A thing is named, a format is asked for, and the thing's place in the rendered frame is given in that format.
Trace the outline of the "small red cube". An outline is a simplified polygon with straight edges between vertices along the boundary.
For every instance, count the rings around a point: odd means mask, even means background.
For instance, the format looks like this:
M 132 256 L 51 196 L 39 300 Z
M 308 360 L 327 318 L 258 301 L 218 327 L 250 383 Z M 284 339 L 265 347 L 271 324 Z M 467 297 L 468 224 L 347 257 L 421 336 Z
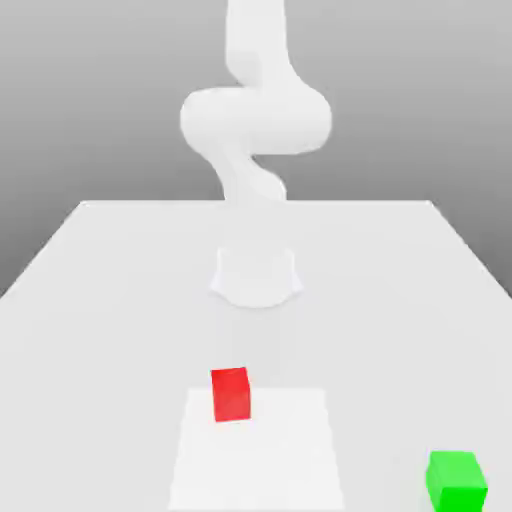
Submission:
M 245 367 L 214 369 L 211 380 L 216 422 L 251 418 L 251 389 Z

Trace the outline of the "small green cube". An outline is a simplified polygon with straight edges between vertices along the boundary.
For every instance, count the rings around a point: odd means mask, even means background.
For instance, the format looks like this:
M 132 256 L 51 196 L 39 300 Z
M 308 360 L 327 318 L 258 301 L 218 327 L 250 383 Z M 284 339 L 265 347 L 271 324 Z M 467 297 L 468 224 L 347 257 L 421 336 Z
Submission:
M 434 512 L 483 512 L 488 484 L 473 452 L 432 451 L 425 479 Z

